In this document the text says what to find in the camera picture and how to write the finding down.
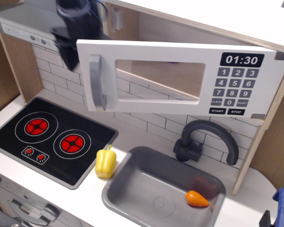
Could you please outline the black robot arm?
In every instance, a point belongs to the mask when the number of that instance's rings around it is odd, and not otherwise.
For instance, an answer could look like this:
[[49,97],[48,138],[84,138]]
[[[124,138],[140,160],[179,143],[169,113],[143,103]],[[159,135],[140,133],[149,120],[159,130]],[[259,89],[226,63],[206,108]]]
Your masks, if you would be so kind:
[[76,42],[79,39],[109,40],[102,31],[102,18],[98,11],[101,5],[107,16],[107,8],[100,0],[57,0],[57,15],[64,21],[62,27],[52,27],[55,45],[68,70],[74,70],[79,63]]

